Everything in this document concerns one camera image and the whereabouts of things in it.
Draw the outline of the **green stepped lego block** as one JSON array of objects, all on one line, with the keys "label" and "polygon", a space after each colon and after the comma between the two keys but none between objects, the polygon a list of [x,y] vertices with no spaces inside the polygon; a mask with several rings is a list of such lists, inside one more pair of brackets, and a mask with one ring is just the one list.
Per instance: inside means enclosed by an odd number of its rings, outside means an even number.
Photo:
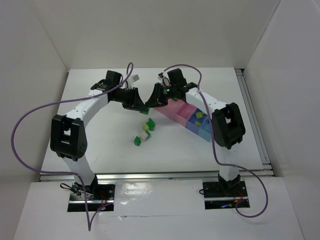
[{"label": "green stepped lego block", "polygon": [[146,109],[144,109],[144,110],[140,110],[139,111],[141,114],[143,114],[143,115],[148,115],[149,114],[149,112],[150,112],[150,108],[149,107],[147,107]]}]

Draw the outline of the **small green curved lego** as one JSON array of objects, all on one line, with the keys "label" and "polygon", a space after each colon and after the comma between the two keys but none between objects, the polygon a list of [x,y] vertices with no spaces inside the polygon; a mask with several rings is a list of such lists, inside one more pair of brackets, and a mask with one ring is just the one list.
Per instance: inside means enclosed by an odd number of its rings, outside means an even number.
[{"label": "small green curved lego", "polygon": [[139,146],[140,144],[141,144],[141,139],[140,139],[140,137],[139,136],[136,136],[135,137],[135,139],[134,139],[134,141],[133,141],[133,143],[134,143],[134,145],[135,146]]}]

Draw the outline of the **lime square lego front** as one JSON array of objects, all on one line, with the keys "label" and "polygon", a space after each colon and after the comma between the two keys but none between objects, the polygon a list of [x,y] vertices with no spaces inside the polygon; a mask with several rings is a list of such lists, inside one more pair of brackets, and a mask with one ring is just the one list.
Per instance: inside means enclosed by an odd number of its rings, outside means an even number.
[{"label": "lime square lego front", "polygon": [[202,112],[196,112],[196,113],[195,113],[195,116],[196,116],[197,119],[203,118]]}]

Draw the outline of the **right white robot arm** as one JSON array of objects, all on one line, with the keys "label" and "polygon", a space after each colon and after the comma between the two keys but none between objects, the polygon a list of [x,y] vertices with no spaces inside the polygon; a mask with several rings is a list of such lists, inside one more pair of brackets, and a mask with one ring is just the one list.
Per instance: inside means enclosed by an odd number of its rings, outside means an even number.
[{"label": "right white robot arm", "polygon": [[192,105],[207,115],[213,156],[220,166],[218,185],[224,194],[235,191],[241,181],[239,148],[246,133],[239,106],[227,104],[205,93],[198,83],[187,82],[181,69],[158,74],[159,83],[154,85],[146,105],[160,108],[169,100],[178,99]]}]

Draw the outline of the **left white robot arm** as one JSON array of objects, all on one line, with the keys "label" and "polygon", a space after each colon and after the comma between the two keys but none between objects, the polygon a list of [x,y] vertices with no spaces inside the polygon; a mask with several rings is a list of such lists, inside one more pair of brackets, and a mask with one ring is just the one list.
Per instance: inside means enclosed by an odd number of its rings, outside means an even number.
[{"label": "left white robot arm", "polygon": [[[88,99],[81,101],[64,115],[55,115],[51,121],[50,149],[62,158],[75,175],[76,185],[84,183],[86,190],[93,194],[98,185],[96,174],[91,170],[85,153],[88,148],[86,126],[109,102],[122,103],[127,110],[147,111],[140,98],[138,88],[133,84],[140,78],[130,75],[121,81],[119,72],[108,70],[106,77],[95,83],[88,93]],[[123,83],[124,88],[115,88]]]}]

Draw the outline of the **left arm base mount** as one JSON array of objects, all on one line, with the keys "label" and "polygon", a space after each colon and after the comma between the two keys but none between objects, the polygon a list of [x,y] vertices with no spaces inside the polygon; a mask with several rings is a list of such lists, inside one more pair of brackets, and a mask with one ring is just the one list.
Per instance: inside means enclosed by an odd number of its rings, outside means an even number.
[{"label": "left arm base mount", "polygon": [[[82,186],[77,183],[73,183],[71,186],[61,183],[60,187],[70,190],[67,212],[85,212],[85,194]],[[114,199],[115,199],[115,183],[98,184],[95,192],[86,192],[87,205],[89,212],[96,212],[101,208],[101,212],[113,212],[114,211]]]}]

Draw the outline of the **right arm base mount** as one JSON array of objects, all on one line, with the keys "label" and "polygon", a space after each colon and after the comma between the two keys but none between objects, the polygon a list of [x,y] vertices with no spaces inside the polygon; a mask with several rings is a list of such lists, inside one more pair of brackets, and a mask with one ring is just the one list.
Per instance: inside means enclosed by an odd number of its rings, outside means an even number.
[{"label": "right arm base mount", "polygon": [[206,210],[213,209],[234,209],[249,208],[250,202],[244,181],[228,192],[224,192],[217,181],[203,182],[202,189],[198,191],[204,197],[204,207]]}]

